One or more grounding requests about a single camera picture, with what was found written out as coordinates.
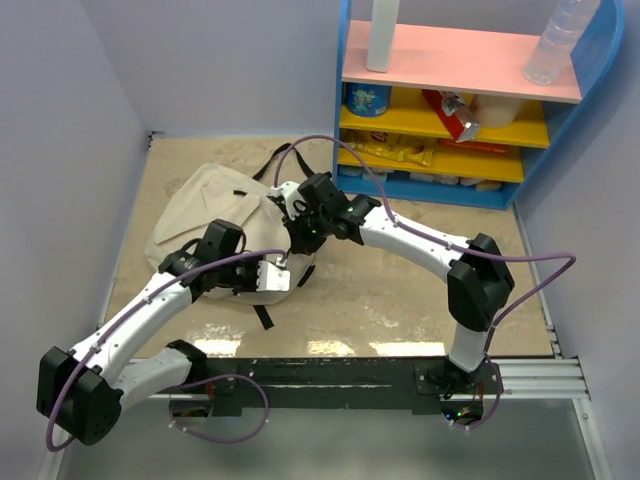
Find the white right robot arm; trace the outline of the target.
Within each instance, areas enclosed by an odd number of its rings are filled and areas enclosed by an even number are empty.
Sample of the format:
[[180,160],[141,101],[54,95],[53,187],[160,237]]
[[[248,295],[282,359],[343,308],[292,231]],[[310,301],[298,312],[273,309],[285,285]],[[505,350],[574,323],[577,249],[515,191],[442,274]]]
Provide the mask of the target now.
[[284,214],[293,253],[314,253],[333,236],[390,252],[440,278],[456,328],[442,366],[427,378],[441,390],[459,393],[480,382],[491,325],[515,286],[493,238],[445,234],[367,195],[348,198],[327,174],[315,174],[301,184],[285,182],[270,195]]

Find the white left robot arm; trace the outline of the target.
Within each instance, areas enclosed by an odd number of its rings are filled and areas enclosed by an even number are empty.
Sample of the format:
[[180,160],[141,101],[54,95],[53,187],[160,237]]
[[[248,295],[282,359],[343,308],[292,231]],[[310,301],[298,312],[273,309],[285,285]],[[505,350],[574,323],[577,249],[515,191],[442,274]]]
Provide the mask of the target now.
[[207,356],[175,340],[140,363],[134,354],[169,320],[218,287],[254,290],[265,276],[269,250],[238,248],[243,230],[215,220],[201,238],[168,254],[143,289],[111,320],[68,350],[53,347],[39,363],[36,409],[48,420],[51,452],[79,441],[93,445],[120,415],[171,388],[196,392],[205,384]]

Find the beige canvas backpack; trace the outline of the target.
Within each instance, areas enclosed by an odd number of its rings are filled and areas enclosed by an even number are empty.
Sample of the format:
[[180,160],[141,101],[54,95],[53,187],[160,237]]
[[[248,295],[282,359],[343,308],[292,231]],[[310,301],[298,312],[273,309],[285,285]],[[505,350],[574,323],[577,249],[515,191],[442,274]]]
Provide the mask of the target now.
[[264,329],[273,326],[267,307],[284,300],[305,284],[315,270],[315,254],[292,254],[284,226],[288,217],[261,183],[268,168],[289,147],[278,147],[249,176],[212,162],[199,167],[173,194],[154,226],[144,254],[152,268],[179,275],[186,270],[231,255],[279,249],[287,253],[290,288],[285,292],[233,295],[227,287],[228,267],[203,272],[194,280],[199,293],[211,300],[250,305]]

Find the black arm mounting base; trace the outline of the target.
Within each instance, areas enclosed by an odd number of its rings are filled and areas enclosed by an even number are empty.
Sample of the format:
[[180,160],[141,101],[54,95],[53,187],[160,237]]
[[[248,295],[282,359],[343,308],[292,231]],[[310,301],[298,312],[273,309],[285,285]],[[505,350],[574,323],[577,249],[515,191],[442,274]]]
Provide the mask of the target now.
[[189,382],[209,386],[168,387],[163,394],[192,394],[213,402],[215,416],[238,416],[261,408],[262,387],[272,409],[408,410],[457,418],[457,409],[503,392],[495,364],[455,374],[443,357],[209,358]]

